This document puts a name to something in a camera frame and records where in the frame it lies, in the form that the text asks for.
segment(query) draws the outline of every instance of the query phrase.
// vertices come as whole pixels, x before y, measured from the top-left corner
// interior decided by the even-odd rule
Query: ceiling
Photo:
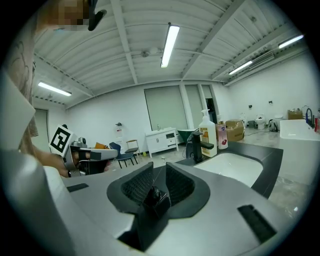
[[[96,12],[103,9],[107,14],[94,31],[48,29],[37,35],[34,97],[68,108],[156,81],[225,84],[236,66],[278,51],[279,43],[299,34],[267,0],[98,0]],[[180,31],[168,67],[161,68],[169,22]],[[72,96],[50,93],[39,81]]]

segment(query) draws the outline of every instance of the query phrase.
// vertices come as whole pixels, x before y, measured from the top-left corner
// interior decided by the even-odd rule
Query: cardboard box
[[[288,110],[288,120],[297,120],[297,119],[304,119],[301,110],[291,111]]]
[[[245,128],[242,120],[233,119],[225,122],[226,136],[229,142],[237,142],[244,138]]]

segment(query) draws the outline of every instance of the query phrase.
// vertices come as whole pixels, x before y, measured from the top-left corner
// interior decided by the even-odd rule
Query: air conditioner vent
[[[274,54],[271,51],[269,51],[269,52],[265,53],[264,55],[253,60],[252,64],[250,65],[249,70],[253,70],[256,67],[258,67],[268,61],[273,60],[274,58],[275,58]]]

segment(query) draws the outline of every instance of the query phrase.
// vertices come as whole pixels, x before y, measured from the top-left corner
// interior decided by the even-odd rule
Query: person's arm
[[[61,176],[66,178],[68,177],[68,170],[66,169],[64,162],[62,160],[62,157],[60,155],[41,151],[36,146],[33,146],[33,147],[34,147],[35,157],[43,166],[54,167],[58,170]],[[89,159],[90,153],[88,152],[85,153],[85,157]],[[73,152],[72,159],[73,159],[74,165],[76,166],[79,161],[79,153]]]

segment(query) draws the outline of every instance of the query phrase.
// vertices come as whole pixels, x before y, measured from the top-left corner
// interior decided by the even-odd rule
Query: white wall
[[[230,96],[229,87],[219,83],[210,85],[211,94],[213,96],[214,108],[218,115],[221,115],[222,121],[239,118],[235,115],[234,104]]]
[[[53,138],[58,125],[66,124],[69,128],[69,121],[67,119],[67,113],[63,105],[58,105],[56,103],[45,102],[41,99],[33,99],[33,107],[35,109],[47,110],[47,127],[49,141]]]
[[[179,82],[173,81],[157,87],[177,85]],[[144,90],[154,87],[153,84],[147,84],[125,88],[71,107],[66,111],[68,128],[77,136],[85,137],[87,145],[93,147],[96,142],[107,145],[110,142],[120,142],[114,132],[115,124],[120,122],[123,125],[123,149],[127,148],[126,141],[135,139],[138,140],[141,152],[148,151],[145,133],[152,129]],[[218,84],[214,84],[213,88],[217,90],[220,112],[229,118],[232,108],[228,106],[228,89]]]
[[[234,114],[239,117],[244,112],[248,121],[259,113],[264,113],[267,120],[273,119],[275,114],[283,114],[287,119],[290,109],[308,105],[315,114],[320,108],[319,71],[313,57],[307,53],[241,80],[228,90]]]

